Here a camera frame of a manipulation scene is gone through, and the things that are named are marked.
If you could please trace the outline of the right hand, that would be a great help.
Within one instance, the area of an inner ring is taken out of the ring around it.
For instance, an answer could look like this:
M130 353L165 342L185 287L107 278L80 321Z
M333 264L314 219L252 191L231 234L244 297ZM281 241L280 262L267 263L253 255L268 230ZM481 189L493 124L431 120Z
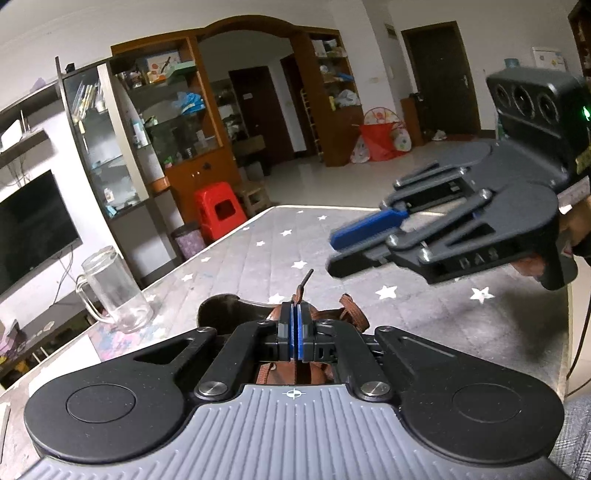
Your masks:
M559 230L570 235L573 253L590 264L590 197L586 197L574 205L561 217ZM541 277L546 270L546 262L539 255L532 255L513 262L512 266L526 277Z

